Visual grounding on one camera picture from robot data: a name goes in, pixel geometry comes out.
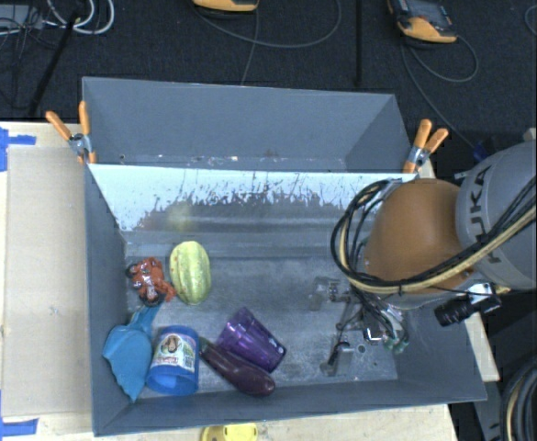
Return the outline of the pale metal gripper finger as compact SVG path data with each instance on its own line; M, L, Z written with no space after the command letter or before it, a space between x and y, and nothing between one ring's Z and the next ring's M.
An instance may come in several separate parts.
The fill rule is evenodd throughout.
M316 277L308 294L309 311L321 311L333 303L348 305L351 302L350 290L332 277Z
M360 334L342 333L332 340L330 353L319 365L326 377L357 377L365 355Z

